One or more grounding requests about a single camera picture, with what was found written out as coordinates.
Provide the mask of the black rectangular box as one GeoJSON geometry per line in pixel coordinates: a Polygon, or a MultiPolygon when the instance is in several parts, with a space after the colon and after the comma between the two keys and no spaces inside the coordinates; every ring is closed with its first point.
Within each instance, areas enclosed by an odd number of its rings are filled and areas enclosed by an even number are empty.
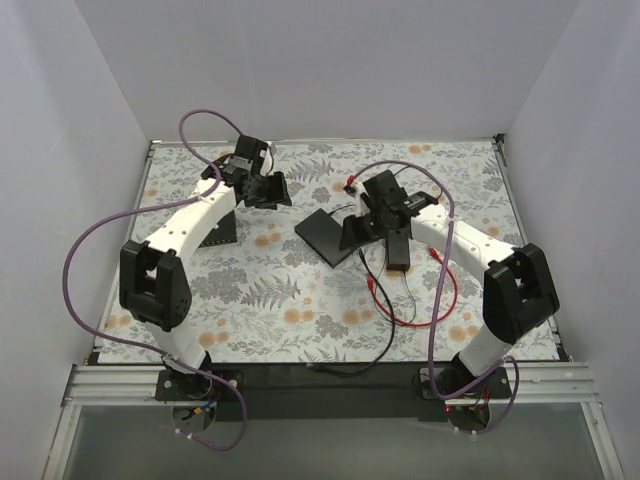
{"type": "Polygon", "coordinates": [[[294,231],[332,269],[358,250],[357,246],[340,248],[342,226],[322,208],[299,222],[294,231]]]}

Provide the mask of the black network switch with ports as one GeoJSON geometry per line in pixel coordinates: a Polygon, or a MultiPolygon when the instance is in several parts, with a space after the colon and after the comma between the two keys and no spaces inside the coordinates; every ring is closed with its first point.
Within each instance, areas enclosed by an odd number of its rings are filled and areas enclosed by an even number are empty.
{"type": "Polygon", "coordinates": [[[237,223],[235,212],[225,215],[215,228],[213,228],[204,240],[200,248],[233,244],[238,241],[237,223]]]}

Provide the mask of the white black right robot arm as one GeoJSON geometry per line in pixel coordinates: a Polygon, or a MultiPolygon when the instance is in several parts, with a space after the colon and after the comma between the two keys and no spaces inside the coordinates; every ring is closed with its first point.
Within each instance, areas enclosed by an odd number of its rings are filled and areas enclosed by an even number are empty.
{"type": "Polygon", "coordinates": [[[518,247],[456,219],[455,204],[425,192],[408,194],[390,170],[365,181],[348,178],[345,192],[356,212],[343,221],[341,248],[360,247],[402,233],[433,247],[442,262],[454,262],[482,287],[483,326],[441,370],[428,364],[433,394],[455,399],[479,385],[508,359],[515,344],[560,307],[542,249],[518,247]]]}

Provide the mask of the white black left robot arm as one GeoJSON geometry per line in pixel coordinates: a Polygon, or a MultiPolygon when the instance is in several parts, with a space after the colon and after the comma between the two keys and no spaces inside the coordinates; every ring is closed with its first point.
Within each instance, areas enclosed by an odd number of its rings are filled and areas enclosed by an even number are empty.
{"type": "Polygon", "coordinates": [[[190,202],[143,241],[120,251],[119,302],[151,333],[165,364],[190,374],[208,358],[187,315],[192,294],[185,265],[240,203],[276,209],[292,204],[284,174],[274,169],[272,144],[241,135],[232,154],[201,174],[190,202]]]}

